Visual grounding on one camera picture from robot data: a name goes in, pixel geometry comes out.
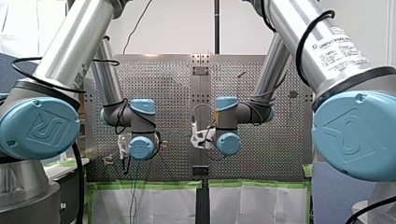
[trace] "cable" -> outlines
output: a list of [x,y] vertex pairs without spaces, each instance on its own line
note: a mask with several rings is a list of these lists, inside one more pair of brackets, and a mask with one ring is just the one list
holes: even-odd
[[373,209],[376,209],[377,207],[384,206],[384,205],[387,205],[387,204],[389,204],[389,203],[396,203],[396,196],[393,196],[393,197],[387,198],[387,199],[385,199],[385,200],[379,201],[379,202],[377,202],[377,203],[373,203],[373,204],[371,204],[371,205],[368,205],[367,207],[361,209],[359,212],[353,214],[353,215],[346,221],[346,224],[352,224],[352,223],[354,223],[356,220],[358,220],[358,217],[359,217],[359,216],[363,215],[364,213],[367,213],[367,212],[369,212],[369,211],[371,211],[371,210],[373,210]]
[[125,159],[126,158],[124,158],[121,162],[122,162],[122,173],[124,174],[124,175],[128,175],[128,173],[129,173],[129,167],[131,166],[131,157],[129,157],[128,158],[128,164],[127,164],[127,166],[126,166],[126,169],[125,169]]
[[116,122],[116,125],[114,126],[114,132],[116,134],[122,134],[126,129],[126,127],[123,127],[121,129],[121,131],[119,131],[119,126],[122,125],[121,118],[122,118],[123,112],[125,111],[126,106],[129,105],[128,99],[124,98],[123,101],[124,101],[124,106],[121,109],[119,109],[119,112],[117,113],[117,122]]
[[250,96],[250,100],[252,100],[252,101],[262,101],[262,100],[256,100],[256,99],[251,99],[252,97],[263,97],[263,96],[266,96],[266,95],[268,95],[268,94],[271,94],[271,93],[273,93],[274,91],[276,91],[282,84],[283,84],[283,82],[285,82],[285,79],[286,79],[286,75],[284,75],[283,77],[282,77],[282,79],[280,80],[280,82],[276,85],[276,86],[274,86],[274,88],[271,90],[271,91],[268,91],[268,92],[265,92],[265,93],[262,93],[262,94],[259,94],[259,95],[251,95]]
[[[41,60],[41,59],[42,59],[42,57],[19,58],[19,59],[15,59],[14,61],[12,61],[11,62],[11,66],[12,66],[13,69],[15,69],[15,71],[17,71],[21,75],[23,75],[25,77],[29,77],[32,80],[34,80],[34,81],[36,81],[36,82],[38,82],[40,84],[46,85],[48,87],[52,87],[52,88],[59,89],[59,90],[62,90],[62,91],[70,91],[70,92],[75,92],[75,93],[85,93],[85,91],[76,90],[76,89],[69,89],[69,88],[66,88],[66,87],[62,87],[62,86],[59,86],[59,85],[52,84],[52,83],[50,83],[48,81],[44,81],[44,80],[42,80],[42,79],[40,79],[38,77],[35,77],[35,76],[29,74],[28,72],[22,70],[21,68],[19,68],[17,66],[17,63],[23,63],[23,62],[29,62],[29,61],[38,61],[38,60]],[[113,64],[114,66],[117,66],[117,65],[120,64],[119,62],[114,61],[114,60],[93,59],[93,61],[94,62],[99,62],[99,63],[114,63]]]
[[207,108],[209,108],[209,112],[210,112],[211,110],[213,110],[213,108],[212,108],[210,105],[207,105],[207,104],[198,104],[198,105],[195,105],[195,106],[192,108],[192,118],[193,118],[193,119],[195,119],[195,109],[198,108],[199,106],[206,106]]
[[262,7],[262,18],[264,19],[265,25],[267,25],[268,29],[270,29],[272,32],[276,33],[276,29],[271,24],[270,20],[268,19],[267,15],[265,14],[264,0],[262,0],[261,7]]
[[134,26],[134,29],[133,29],[132,32],[129,34],[128,40],[126,41],[125,47],[124,47],[124,49],[123,49],[123,51],[122,51],[122,54],[125,54],[125,50],[128,48],[129,41],[131,40],[131,36],[132,36],[132,35],[134,34],[134,32],[136,31],[137,26],[139,26],[139,23],[140,23],[140,21],[142,20],[143,16],[146,14],[146,11],[148,10],[149,5],[151,4],[151,2],[152,2],[152,0],[149,0],[149,1],[148,1],[148,4],[146,5],[145,9],[143,10],[142,15],[140,15],[139,20],[137,20],[137,23],[136,23],[136,25]]
[[305,78],[304,71],[303,71],[303,66],[302,66],[302,56],[303,56],[303,50],[304,50],[304,44],[308,36],[311,34],[311,32],[315,29],[317,24],[325,19],[332,18],[334,19],[335,17],[335,12],[333,10],[327,10],[320,14],[316,19],[312,20],[311,23],[309,23],[308,27],[306,27],[305,32],[301,36],[301,39],[298,43],[297,47],[297,52],[296,52],[296,67],[297,67],[297,74],[300,77],[301,81],[308,87],[309,83]]
[[140,161],[137,162],[136,176],[134,178],[134,183],[132,183],[132,188],[131,188],[132,200],[131,200],[131,207],[129,208],[129,224],[132,224],[132,208],[134,207],[134,220],[137,212],[137,199],[134,196],[134,194],[136,192],[137,178],[139,177],[139,167],[140,167]]
[[78,151],[78,146],[77,143],[73,143],[73,153],[76,158],[76,164],[77,164],[77,171],[78,171],[78,213],[77,213],[77,219],[76,219],[76,224],[82,224],[82,219],[84,216],[84,168],[82,166],[82,161],[81,161],[81,155],[79,154]]
[[211,157],[211,156],[209,155],[209,153],[207,153],[207,151],[206,151],[206,142],[210,142],[210,139],[207,139],[207,135],[209,134],[209,130],[210,130],[210,129],[216,127],[216,126],[214,126],[214,124],[215,124],[215,121],[213,120],[212,123],[210,124],[209,128],[207,129],[207,132],[206,132],[206,135],[205,135],[205,138],[204,138],[204,152],[205,152],[206,156],[207,156],[210,160],[212,160],[212,161],[222,161],[222,160],[224,160],[225,158],[227,158],[227,156],[223,156],[223,157],[221,157],[221,158],[219,158],[219,159],[216,159],[216,158]]

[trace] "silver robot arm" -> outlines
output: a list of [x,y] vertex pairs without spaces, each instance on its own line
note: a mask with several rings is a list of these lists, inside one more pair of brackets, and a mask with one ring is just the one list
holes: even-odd
[[312,134],[324,159],[358,179],[396,180],[396,69],[372,65],[335,24],[335,13],[316,0],[247,1],[277,33],[250,101],[218,98],[213,141],[218,150],[233,155],[240,149],[238,123],[271,119],[273,90],[291,55],[316,95]]
[[[0,153],[19,160],[44,160],[69,149],[79,133],[78,92],[97,59],[111,58],[103,39],[112,19],[127,1],[77,0],[30,78],[19,80],[0,107]],[[160,143],[155,132],[154,102],[124,100],[116,70],[94,63],[93,72],[104,105],[103,121],[132,127],[130,153],[150,158]]]
[[[95,59],[106,61],[112,59],[109,38],[105,36]],[[151,99],[133,99],[128,102],[122,96],[120,81],[115,66],[109,63],[94,62],[93,76],[103,109],[101,120],[104,124],[116,127],[132,127],[132,139],[128,145],[131,157],[138,161],[151,159],[161,143],[160,133],[155,131],[155,107]]]

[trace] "ur logo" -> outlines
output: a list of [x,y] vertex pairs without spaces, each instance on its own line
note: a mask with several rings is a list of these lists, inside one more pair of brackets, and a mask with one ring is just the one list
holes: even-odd
[[58,147],[69,126],[69,119],[63,118],[48,110],[40,110],[26,139],[43,145]]
[[333,149],[341,152],[345,162],[387,149],[358,109],[352,109],[323,125],[323,133]]

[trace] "black pole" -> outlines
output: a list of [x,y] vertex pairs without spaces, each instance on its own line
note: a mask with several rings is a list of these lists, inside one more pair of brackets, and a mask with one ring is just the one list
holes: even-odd
[[215,0],[215,54],[220,54],[220,0]]

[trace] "perforated metal panel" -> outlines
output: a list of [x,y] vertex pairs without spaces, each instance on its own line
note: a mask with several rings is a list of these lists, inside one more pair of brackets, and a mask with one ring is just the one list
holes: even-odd
[[[191,180],[192,164],[196,165],[197,162],[209,165],[209,178],[303,178],[302,165],[310,162],[311,157],[309,130],[312,93],[297,77],[294,65],[290,67],[278,91],[274,120],[261,127],[239,125],[243,146],[239,154],[223,161],[207,163],[202,154],[196,153],[198,149],[191,148],[190,143],[191,104],[196,103],[191,101],[198,99],[191,99],[194,93],[198,93],[192,92],[192,87],[195,91],[205,91],[205,97],[210,93],[213,107],[216,98],[221,95],[238,95],[241,101],[247,100],[255,88],[263,57],[212,55],[207,65],[210,66],[210,81],[201,79],[201,82],[192,74],[192,55],[121,55],[117,60],[121,62],[118,72],[124,97],[155,100],[157,129],[168,144],[152,161],[142,161],[139,165],[132,161],[131,172],[123,175],[118,158],[117,136],[114,128],[99,120],[102,105],[93,85],[91,92],[87,93],[86,102],[87,150],[93,151],[95,155],[88,171],[90,181],[135,179],[137,166],[139,179]],[[297,91],[297,98],[289,98],[290,91]],[[209,154],[212,158],[219,158],[220,154],[214,150],[209,151]],[[104,164],[103,158],[108,156],[113,156],[114,164]]]
[[[191,179],[190,154],[190,57],[120,56],[118,74],[124,97],[151,98],[155,101],[157,130],[168,143],[152,161],[132,160],[130,173],[122,173],[114,128],[99,120],[102,109],[99,93],[92,95],[93,138],[96,160],[90,166],[89,179],[183,180]],[[113,156],[114,164],[105,165],[103,158]]]
[[[256,86],[261,68],[262,61],[254,58],[241,60],[230,56],[228,59],[212,56],[212,106],[215,107],[216,98],[219,96],[238,95],[240,101],[248,100]],[[297,98],[290,98],[290,91],[297,91]],[[285,82],[277,92],[275,118],[260,127],[252,124],[238,125],[242,149],[234,157],[210,161],[210,178],[303,178],[304,156],[309,156],[309,149],[306,148],[304,153],[304,139],[307,137],[304,136],[304,129],[310,128],[310,125],[306,127],[306,123],[304,124],[304,113],[307,111],[306,107],[310,106],[308,99],[311,95],[308,94],[311,93],[298,78],[293,63]],[[220,154],[213,150],[209,155],[220,158]]]

